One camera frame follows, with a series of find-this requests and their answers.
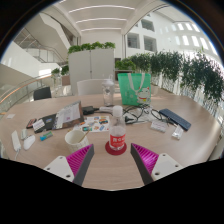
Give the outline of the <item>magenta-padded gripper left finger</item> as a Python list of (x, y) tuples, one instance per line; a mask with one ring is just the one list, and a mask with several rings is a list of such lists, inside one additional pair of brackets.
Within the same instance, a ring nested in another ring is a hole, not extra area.
[(81, 186), (93, 155), (94, 145), (90, 144), (67, 157), (58, 156), (44, 170)]

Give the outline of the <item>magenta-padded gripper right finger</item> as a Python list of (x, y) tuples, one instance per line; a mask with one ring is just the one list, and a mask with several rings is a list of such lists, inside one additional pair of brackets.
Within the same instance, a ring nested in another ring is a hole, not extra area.
[(182, 169), (182, 166), (166, 153), (157, 154), (132, 143), (131, 155), (145, 185)]

